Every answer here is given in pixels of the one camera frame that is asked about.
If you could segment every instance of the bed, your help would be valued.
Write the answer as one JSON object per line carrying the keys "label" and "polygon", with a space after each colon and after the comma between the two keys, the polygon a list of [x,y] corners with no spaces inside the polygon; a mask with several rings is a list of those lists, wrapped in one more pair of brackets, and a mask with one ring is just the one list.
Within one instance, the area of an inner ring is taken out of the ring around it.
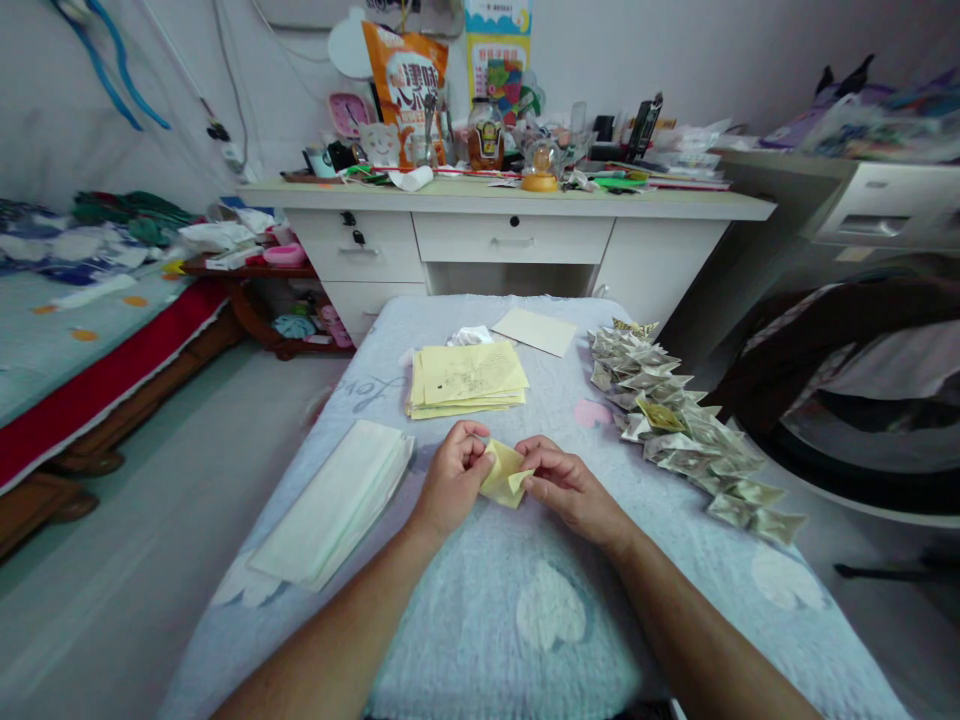
{"label": "bed", "polygon": [[51,303],[78,288],[28,271],[0,277],[0,557],[43,521],[92,510],[66,476],[119,467],[112,448],[243,335],[215,281],[158,266],[137,277],[72,309]]}
{"label": "bed", "polygon": [[[517,306],[576,323],[574,345],[563,359],[518,346],[531,384],[527,404],[471,417],[508,444],[542,433],[580,455],[704,595],[825,716],[908,717],[795,549],[773,548],[713,520],[703,513],[707,496],[619,441],[610,407],[589,383],[585,337],[587,330],[609,325],[612,316],[629,319],[619,305],[469,295],[400,297],[384,308],[211,599],[160,717],[209,716],[396,532],[456,419],[414,422],[403,414],[410,348],[442,344],[462,326],[492,326]],[[358,418],[417,438],[408,474],[378,523],[319,594],[247,568],[250,554]],[[551,603],[558,593],[582,608],[585,631],[532,639],[522,615],[531,604],[537,612],[556,611]],[[632,701],[667,696],[605,560],[529,498],[517,511],[480,498],[417,587],[367,713],[398,719],[606,718]]]}

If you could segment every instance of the bottle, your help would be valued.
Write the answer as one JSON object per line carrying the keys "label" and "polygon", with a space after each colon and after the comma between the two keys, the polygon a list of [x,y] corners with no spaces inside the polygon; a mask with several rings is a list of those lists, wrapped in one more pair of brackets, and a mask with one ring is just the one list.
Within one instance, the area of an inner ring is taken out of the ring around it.
{"label": "bottle", "polygon": [[489,98],[473,99],[467,129],[470,167],[473,170],[500,170],[503,166],[503,116]]}

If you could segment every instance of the tiled floor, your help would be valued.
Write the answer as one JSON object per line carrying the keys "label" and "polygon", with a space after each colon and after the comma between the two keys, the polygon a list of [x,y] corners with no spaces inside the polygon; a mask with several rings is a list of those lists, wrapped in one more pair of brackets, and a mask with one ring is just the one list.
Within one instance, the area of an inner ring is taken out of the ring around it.
{"label": "tiled floor", "polygon": [[[0,567],[0,716],[152,717],[207,599],[346,365],[230,351],[125,444],[119,472],[89,481],[102,498],[94,514],[45,529]],[[832,569],[911,560],[930,531],[837,506],[779,467],[764,472],[791,491],[780,507],[810,515],[798,544],[905,703],[917,717],[960,716],[960,634],[931,597]]]}

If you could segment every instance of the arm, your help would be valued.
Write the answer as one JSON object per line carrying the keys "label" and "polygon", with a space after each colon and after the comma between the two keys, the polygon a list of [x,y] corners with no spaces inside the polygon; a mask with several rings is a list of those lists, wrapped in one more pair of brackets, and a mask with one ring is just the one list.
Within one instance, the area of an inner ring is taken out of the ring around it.
{"label": "arm", "polygon": [[819,718],[806,699],[717,612],[638,528],[576,455],[543,437],[517,445],[524,489],[610,558],[672,692],[691,720]]}
{"label": "arm", "polygon": [[493,461],[460,421],[437,450],[404,528],[220,707],[215,718],[359,718],[410,596],[470,513]]}

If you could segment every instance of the orange bag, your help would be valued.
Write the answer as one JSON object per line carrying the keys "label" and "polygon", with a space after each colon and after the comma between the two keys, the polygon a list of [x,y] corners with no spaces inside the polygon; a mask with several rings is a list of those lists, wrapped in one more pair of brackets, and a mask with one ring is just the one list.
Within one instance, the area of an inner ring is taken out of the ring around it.
{"label": "orange bag", "polygon": [[[383,121],[396,125],[400,137],[400,165],[413,168],[413,136],[422,137],[425,126],[423,98],[439,94],[447,73],[449,48],[423,35],[397,35],[390,30],[365,22],[363,35],[373,66],[373,79]],[[440,114],[434,113],[430,140],[440,164],[446,164],[440,135]]]}

